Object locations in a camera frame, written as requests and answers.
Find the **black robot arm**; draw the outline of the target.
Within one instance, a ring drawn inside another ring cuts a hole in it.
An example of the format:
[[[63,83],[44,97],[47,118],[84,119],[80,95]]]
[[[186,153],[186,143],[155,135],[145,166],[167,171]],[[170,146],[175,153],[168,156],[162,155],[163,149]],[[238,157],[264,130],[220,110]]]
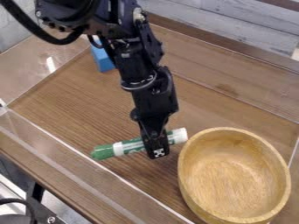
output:
[[[147,156],[170,154],[166,124],[179,110],[174,77],[160,64],[163,42],[155,37],[147,14],[136,0],[36,0],[35,11],[45,25],[69,32],[77,29],[107,51],[120,74],[120,86],[131,93]]]

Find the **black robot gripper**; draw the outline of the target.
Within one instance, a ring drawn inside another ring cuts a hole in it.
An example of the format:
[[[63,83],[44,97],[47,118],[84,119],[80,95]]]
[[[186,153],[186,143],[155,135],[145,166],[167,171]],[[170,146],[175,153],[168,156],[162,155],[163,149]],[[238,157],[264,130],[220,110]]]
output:
[[[164,125],[178,112],[179,103],[174,76],[167,66],[160,66],[154,83],[132,93],[135,108],[131,119],[137,122],[147,156],[158,159],[170,154],[168,137]]]

